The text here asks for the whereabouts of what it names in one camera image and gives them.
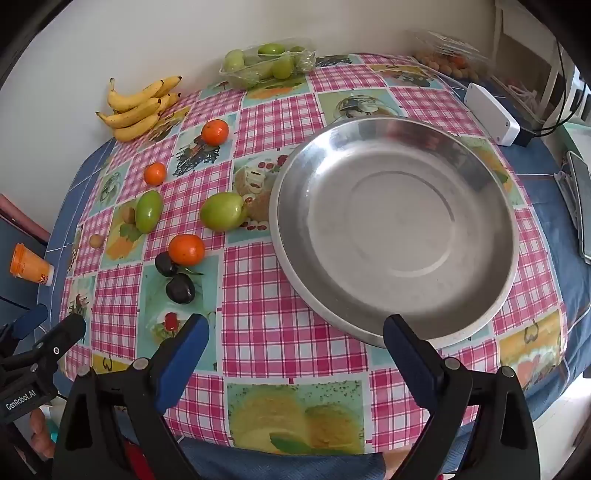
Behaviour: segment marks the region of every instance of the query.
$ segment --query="plastic fruit container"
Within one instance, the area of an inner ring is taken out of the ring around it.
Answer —
[[[481,83],[491,72],[491,61],[470,44],[430,30],[409,30],[415,38],[414,57],[456,80]]]
[[[228,52],[219,74],[232,88],[248,90],[264,80],[311,72],[315,65],[316,48],[309,38],[285,38]]]

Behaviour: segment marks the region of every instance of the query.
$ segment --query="blue gripper pad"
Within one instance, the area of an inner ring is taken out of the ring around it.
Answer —
[[[168,366],[160,375],[160,379],[157,380],[156,410],[161,414],[178,403],[207,346],[209,340],[207,319],[199,314],[191,315],[191,318],[194,317],[198,317],[197,323],[183,343],[178,346]]]

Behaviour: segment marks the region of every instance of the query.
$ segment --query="finger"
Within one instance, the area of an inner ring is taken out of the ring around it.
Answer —
[[[53,458],[56,454],[56,444],[51,442],[49,447],[41,452],[46,458]]]
[[[31,412],[31,417],[29,419],[29,425],[31,426],[31,430],[34,433],[41,433],[44,429],[47,428],[46,421],[45,421],[45,415],[43,414],[43,412],[39,408],[36,408],[35,410],[33,410]]]
[[[31,437],[31,446],[33,450],[37,453],[43,453],[51,446],[51,437],[49,436],[49,432],[45,433],[35,433]]]

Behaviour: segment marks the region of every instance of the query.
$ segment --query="black cable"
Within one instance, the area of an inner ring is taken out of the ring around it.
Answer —
[[[556,48],[558,49],[558,58],[560,59],[560,68],[562,69],[562,82],[564,84],[563,87],[563,96],[562,96],[562,107],[560,108],[560,113],[558,114],[557,123],[560,121],[562,114],[564,113],[564,107],[566,107],[566,71],[564,70],[564,61],[562,59],[562,52],[560,51],[560,44],[558,40],[556,40]],[[544,130],[552,130],[556,131],[559,125],[554,125],[553,127],[542,127],[542,128],[534,128],[532,131],[534,132],[543,132]]]
[[[564,113],[564,107],[566,105],[566,72],[564,70],[564,62],[562,59],[562,53],[560,52],[560,45],[558,43],[558,40],[556,41],[556,44],[557,44],[557,48],[558,48],[558,57],[560,59],[560,67],[562,69],[562,78],[563,78],[563,82],[564,82],[564,93],[563,93],[563,98],[562,98],[562,107],[560,108],[560,113],[558,115],[558,120],[560,120],[560,118],[562,117],[562,114]],[[532,132],[536,132],[533,135],[533,137],[537,137],[537,138],[547,137],[548,135],[551,135],[554,132],[556,132],[556,130],[558,130],[558,127],[561,127],[562,125],[567,123],[573,117],[574,113],[579,109],[579,107],[583,103],[583,100],[585,98],[585,90],[586,89],[587,89],[587,83],[585,82],[583,84],[583,91],[581,93],[581,97],[577,101],[577,105],[575,107],[571,106],[571,112],[564,120],[557,121],[552,127],[542,127],[540,129],[532,130]]]

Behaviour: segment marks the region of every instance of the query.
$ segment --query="banana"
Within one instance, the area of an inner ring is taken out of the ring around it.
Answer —
[[[144,103],[125,113],[105,115],[104,113],[97,112],[96,114],[107,126],[111,128],[123,128],[136,124],[148,115],[152,115],[152,113],[160,113],[162,103],[162,99],[160,98],[149,98]]]
[[[167,108],[172,107],[181,98],[181,94],[180,93],[169,93],[169,95],[170,95],[170,102],[168,103]]]
[[[160,87],[153,97],[162,97],[166,95],[170,90],[175,88],[183,77],[167,77],[163,80],[163,85]]]
[[[156,95],[156,93],[163,85],[163,80],[157,80],[135,95],[124,96],[115,91],[115,79],[111,79],[111,89],[107,95],[107,103],[114,110],[126,112],[127,110],[131,110],[133,107],[138,106],[140,103],[144,103],[148,98],[159,96]]]
[[[142,136],[144,133],[150,130],[154,125],[156,125],[156,122],[158,122],[159,118],[160,114],[153,113],[143,120],[140,120],[136,124],[131,125],[131,127],[115,128],[113,130],[113,135],[120,142],[129,142]]]
[[[158,107],[157,113],[162,113],[167,108],[173,106],[175,103],[178,102],[178,97],[180,96],[180,93],[168,93],[163,97],[160,97],[160,100],[162,100],[162,102],[160,103],[160,107]]]

